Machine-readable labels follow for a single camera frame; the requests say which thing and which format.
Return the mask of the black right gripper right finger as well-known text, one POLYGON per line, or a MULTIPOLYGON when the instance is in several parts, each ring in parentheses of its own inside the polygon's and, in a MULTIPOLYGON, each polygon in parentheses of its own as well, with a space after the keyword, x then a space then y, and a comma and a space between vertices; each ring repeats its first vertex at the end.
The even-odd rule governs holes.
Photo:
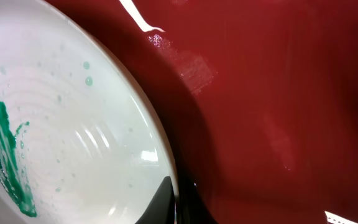
POLYGON ((179 185, 180 201, 177 203, 179 224, 217 224, 203 203, 196 186, 192 182, 179 185))

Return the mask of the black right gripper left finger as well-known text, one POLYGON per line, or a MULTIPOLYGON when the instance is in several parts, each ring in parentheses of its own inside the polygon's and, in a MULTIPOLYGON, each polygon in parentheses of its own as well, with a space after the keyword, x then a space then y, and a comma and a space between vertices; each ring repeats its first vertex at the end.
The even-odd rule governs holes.
POLYGON ((148 207, 135 224, 174 224, 175 196, 172 181, 166 176, 159 185, 148 207))

